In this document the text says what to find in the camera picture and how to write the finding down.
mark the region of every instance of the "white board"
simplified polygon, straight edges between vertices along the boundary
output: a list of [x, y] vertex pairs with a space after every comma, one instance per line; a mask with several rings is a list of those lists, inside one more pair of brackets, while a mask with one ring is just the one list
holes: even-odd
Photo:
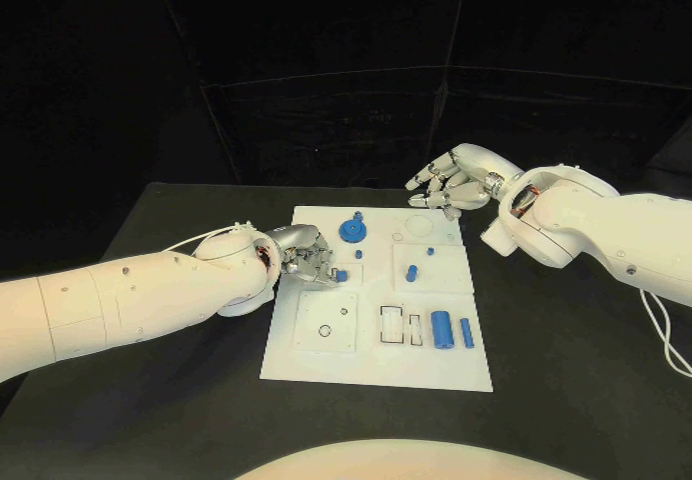
[[[293, 223], [317, 226], [349, 280], [329, 288], [290, 275], [281, 277], [260, 378], [492, 392], [457, 222], [448, 222], [440, 210], [359, 208], [368, 236], [349, 244], [339, 237], [339, 226], [355, 211], [296, 207]], [[435, 249], [433, 255], [428, 247]], [[360, 259], [356, 250], [363, 253]], [[411, 264], [418, 275], [407, 282]], [[386, 310], [386, 328], [395, 330], [385, 339], [402, 336], [402, 343], [382, 341], [381, 307], [401, 308], [402, 322]], [[437, 310], [450, 313], [454, 348], [448, 350], [434, 347], [431, 313]], [[464, 317], [471, 349], [464, 347]]]

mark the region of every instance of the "black table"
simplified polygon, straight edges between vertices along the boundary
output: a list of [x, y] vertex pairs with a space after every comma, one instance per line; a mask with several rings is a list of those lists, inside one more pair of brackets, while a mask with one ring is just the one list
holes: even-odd
[[[404, 207], [401, 190], [151, 184], [104, 260], [296, 205]], [[2, 478], [226, 479], [319, 445], [415, 438], [487, 447], [590, 478], [692, 478], [692, 382], [639, 301], [595, 260], [502, 258], [464, 213], [495, 393], [260, 380], [273, 304], [35, 371], [0, 420]], [[673, 318], [689, 318], [668, 302]]]

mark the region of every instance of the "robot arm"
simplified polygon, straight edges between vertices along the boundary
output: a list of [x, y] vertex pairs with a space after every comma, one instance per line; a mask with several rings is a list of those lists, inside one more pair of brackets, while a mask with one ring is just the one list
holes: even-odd
[[313, 225], [267, 234], [237, 224], [195, 253], [123, 258], [0, 284], [0, 382], [81, 355], [156, 338], [215, 313], [244, 315], [274, 298], [280, 273], [335, 286], [332, 252]]
[[562, 268], [587, 252], [617, 280], [692, 306], [692, 202], [649, 193], [620, 196], [578, 167], [523, 172], [470, 144], [421, 170], [407, 189], [428, 180], [427, 194], [414, 195], [410, 204], [443, 207], [450, 219], [459, 208], [499, 201], [482, 239], [500, 255], [519, 247], [544, 265]]

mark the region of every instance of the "table surface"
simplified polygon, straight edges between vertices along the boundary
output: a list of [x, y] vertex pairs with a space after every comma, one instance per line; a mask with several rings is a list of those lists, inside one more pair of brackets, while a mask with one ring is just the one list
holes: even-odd
[[[151, 184], [104, 260], [235, 221], [287, 225], [296, 205], [402, 207], [408, 195]], [[492, 219], [484, 208], [460, 223], [495, 393], [260, 380], [270, 303], [32, 372], [0, 419], [0, 477], [226, 479], [329, 443], [412, 438], [588, 478], [692, 478], [692, 382], [639, 292], [587, 255], [562, 270], [500, 257], [479, 239]]]

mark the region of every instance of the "blue gear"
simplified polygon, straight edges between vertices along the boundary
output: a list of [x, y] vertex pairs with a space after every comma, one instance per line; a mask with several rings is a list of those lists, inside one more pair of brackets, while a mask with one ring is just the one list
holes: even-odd
[[363, 223], [363, 214], [356, 212], [352, 220], [346, 220], [339, 227], [339, 236], [348, 243], [358, 243], [363, 241], [368, 235], [368, 229]]

